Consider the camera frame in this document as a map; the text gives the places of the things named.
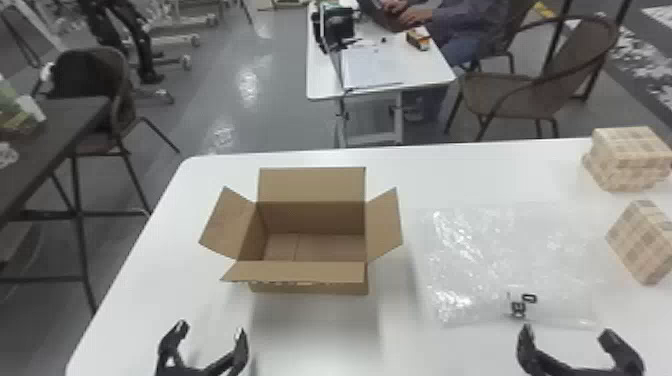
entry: jeans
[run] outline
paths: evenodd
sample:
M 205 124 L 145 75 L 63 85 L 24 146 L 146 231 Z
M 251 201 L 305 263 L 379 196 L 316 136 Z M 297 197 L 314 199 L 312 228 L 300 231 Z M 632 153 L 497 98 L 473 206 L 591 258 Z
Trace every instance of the jeans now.
M 439 47 L 441 54 L 451 67 L 470 62 L 478 52 L 481 38 L 463 36 L 450 39 Z M 416 104 L 422 98 L 423 120 L 434 121 L 441 111 L 441 104 L 446 97 L 447 86 L 404 92 L 404 103 Z

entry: open cardboard box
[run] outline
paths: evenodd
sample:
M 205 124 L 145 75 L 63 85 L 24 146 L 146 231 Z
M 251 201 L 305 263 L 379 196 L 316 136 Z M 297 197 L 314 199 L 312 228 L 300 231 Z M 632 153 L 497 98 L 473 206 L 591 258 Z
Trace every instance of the open cardboard box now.
M 402 244 L 396 188 L 367 202 L 364 168 L 262 169 L 257 202 L 224 188 L 200 243 L 254 292 L 366 295 L 367 264 Z

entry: person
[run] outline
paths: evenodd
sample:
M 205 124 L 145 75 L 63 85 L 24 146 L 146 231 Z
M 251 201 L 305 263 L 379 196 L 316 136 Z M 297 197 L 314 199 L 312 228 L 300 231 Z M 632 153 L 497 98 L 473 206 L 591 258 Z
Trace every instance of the person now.
M 506 22 L 509 1 L 442 0 L 434 9 L 415 7 L 427 0 L 382 0 L 383 9 L 398 14 L 408 27 L 424 25 L 451 66 L 461 66 L 478 57 L 484 43 Z M 422 98 L 422 119 L 435 120 L 447 88 L 410 93 L 410 101 Z
M 138 51 L 138 76 L 143 84 L 158 84 L 164 75 L 156 73 L 152 53 L 151 38 L 143 29 L 145 18 L 129 0 L 77 0 L 86 16 L 89 26 L 98 43 L 118 49 L 128 57 L 128 51 L 121 42 L 119 33 L 107 15 L 109 9 L 130 31 L 135 48 Z

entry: small box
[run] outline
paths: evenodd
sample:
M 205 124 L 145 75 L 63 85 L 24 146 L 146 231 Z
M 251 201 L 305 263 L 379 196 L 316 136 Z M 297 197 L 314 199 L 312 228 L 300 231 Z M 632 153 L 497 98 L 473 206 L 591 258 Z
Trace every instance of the small box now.
M 649 200 L 628 205 L 606 239 L 642 284 L 656 284 L 672 269 L 672 221 Z
M 598 128 L 591 157 L 605 167 L 670 169 L 672 150 L 649 127 Z
M 590 154 L 584 155 L 581 162 L 597 185 L 610 192 L 639 192 L 669 176 L 669 172 L 660 169 L 605 168 L 594 163 Z
M 224 188 L 200 244 L 254 292 L 368 294 L 368 263 L 402 244 L 396 189 L 365 200 L 364 168 L 262 169 L 257 201 Z
M 406 32 L 406 41 L 413 47 L 417 48 L 420 51 L 429 50 L 429 34 L 424 34 L 416 29 L 412 29 Z

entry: hand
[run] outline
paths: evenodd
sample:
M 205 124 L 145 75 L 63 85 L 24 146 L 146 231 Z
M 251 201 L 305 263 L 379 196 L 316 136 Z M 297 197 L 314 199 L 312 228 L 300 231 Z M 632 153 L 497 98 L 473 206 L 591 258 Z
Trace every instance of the hand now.
M 399 22 L 405 26 L 415 26 L 418 24 L 423 24 L 432 20 L 432 10 L 431 9 L 416 9 L 409 8 L 406 9 L 404 13 L 399 16 Z
M 408 8 L 408 1 L 406 0 L 382 0 L 383 10 L 389 13 L 401 13 Z

